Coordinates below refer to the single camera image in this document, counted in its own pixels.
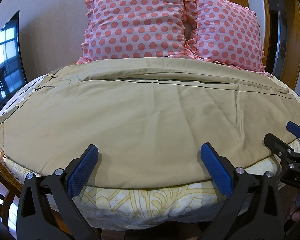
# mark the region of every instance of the metal screw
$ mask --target metal screw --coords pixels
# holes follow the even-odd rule
[[[242,168],[242,167],[236,168],[235,171],[236,171],[238,174],[244,174],[244,168]]]
[[[33,175],[34,175],[34,174],[33,174],[32,172],[28,173],[28,174],[27,174],[27,179],[31,179],[31,178],[33,177]]]
[[[266,175],[269,177],[269,178],[272,178],[273,177],[273,173],[271,171],[267,171],[266,172]]]
[[[54,174],[56,174],[57,176],[60,176],[63,173],[63,169],[57,169]]]

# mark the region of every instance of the blue gripper pad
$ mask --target blue gripper pad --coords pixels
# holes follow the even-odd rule
[[[232,178],[207,143],[201,146],[200,153],[201,159],[217,185],[219,192],[230,198],[233,191]]]
[[[300,138],[300,126],[298,126],[297,124],[295,124],[294,122],[288,122],[287,126],[286,126],[287,130],[294,134],[295,136],[297,136],[298,138]]]
[[[98,162],[99,151],[95,145],[90,145],[80,158],[80,162],[67,179],[67,195],[73,198],[87,184],[93,168]]]

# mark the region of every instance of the television screen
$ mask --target television screen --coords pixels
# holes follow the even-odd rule
[[[0,110],[27,83],[20,55],[18,22],[19,12],[0,31]]]

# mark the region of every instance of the pillow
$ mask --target pillow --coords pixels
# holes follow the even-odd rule
[[[79,63],[191,54],[184,0],[86,0],[89,27]]]
[[[195,57],[268,75],[253,11],[227,0],[185,0],[185,7]]]

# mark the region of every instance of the yellow floral pattern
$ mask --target yellow floral pattern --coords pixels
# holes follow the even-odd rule
[[[287,87],[275,77],[272,80],[282,87]],[[23,95],[16,95],[17,98],[21,99],[25,93],[30,93],[29,88],[35,85],[34,81],[27,85],[27,89],[24,90],[26,92],[22,92]],[[292,90],[289,93],[293,94],[300,102],[300,97]],[[16,100],[8,107],[13,107],[18,102]],[[300,140],[296,139],[290,146],[295,151],[300,152]],[[272,171],[278,178],[281,172],[279,162],[279,158],[270,156],[246,168],[246,171],[253,174]],[[0,163],[21,184],[26,175],[31,172],[29,169],[13,162],[1,150]],[[278,181],[278,187],[282,188],[283,186],[284,184]],[[58,210],[53,199],[48,198],[52,207]],[[118,231],[149,228],[169,220],[184,223],[211,221],[225,199],[225,196],[219,193],[212,181],[147,190],[84,187],[80,195],[73,198],[76,206],[91,226]],[[247,210],[248,202],[249,200],[247,200],[241,212]]]

